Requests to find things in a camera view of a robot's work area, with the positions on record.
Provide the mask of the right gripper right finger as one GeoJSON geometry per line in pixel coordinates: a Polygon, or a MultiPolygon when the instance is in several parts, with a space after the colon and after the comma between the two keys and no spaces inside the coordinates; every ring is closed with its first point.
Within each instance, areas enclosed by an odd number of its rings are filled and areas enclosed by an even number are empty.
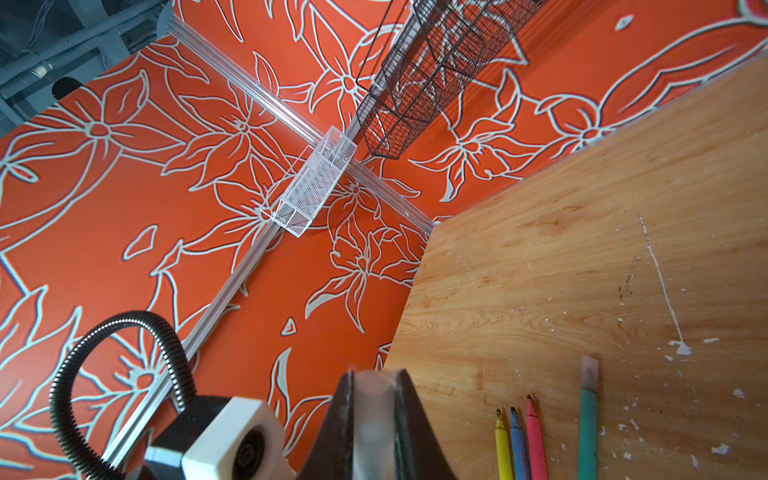
{"type": "Polygon", "coordinates": [[[410,375],[401,369],[394,380],[395,478],[456,479],[410,375]]]}

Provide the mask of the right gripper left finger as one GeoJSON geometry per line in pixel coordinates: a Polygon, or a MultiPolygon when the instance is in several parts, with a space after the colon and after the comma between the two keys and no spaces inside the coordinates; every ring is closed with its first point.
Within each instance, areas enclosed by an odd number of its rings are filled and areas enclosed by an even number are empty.
{"type": "Polygon", "coordinates": [[[353,479],[354,380],[353,371],[340,378],[298,480],[353,479]]]}

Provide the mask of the clear pen cap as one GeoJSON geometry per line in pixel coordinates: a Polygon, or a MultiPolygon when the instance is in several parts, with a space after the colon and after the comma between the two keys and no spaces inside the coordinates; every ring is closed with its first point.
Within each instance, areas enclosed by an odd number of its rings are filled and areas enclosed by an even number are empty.
{"type": "Polygon", "coordinates": [[[580,366],[581,389],[593,393],[599,388],[599,360],[593,356],[582,356],[580,366]]]}
{"type": "Polygon", "coordinates": [[[353,479],[394,479],[395,389],[380,371],[355,375],[353,479]]]}

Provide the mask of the green marker pen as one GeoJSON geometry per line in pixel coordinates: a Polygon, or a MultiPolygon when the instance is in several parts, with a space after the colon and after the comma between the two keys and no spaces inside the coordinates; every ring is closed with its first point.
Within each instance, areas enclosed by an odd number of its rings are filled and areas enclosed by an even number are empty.
{"type": "Polygon", "coordinates": [[[580,390],[578,479],[598,478],[598,392],[580,390]]]}

